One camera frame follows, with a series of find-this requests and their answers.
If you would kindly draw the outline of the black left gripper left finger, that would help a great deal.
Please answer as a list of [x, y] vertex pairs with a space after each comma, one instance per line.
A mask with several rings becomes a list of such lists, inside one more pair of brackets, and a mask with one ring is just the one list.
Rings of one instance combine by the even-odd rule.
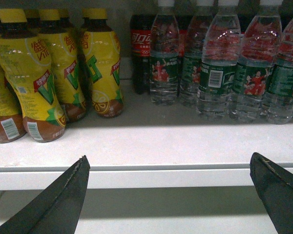
[[90, 165], [82, 156], [24, 208], [0, 226], [0, 234], [75, 233]]

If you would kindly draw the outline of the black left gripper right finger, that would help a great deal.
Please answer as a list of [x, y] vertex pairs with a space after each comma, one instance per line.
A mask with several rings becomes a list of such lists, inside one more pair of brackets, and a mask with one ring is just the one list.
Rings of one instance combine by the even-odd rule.
[[253, 153], [250, 176], [277, 233], [293, 234], [293, 174]]

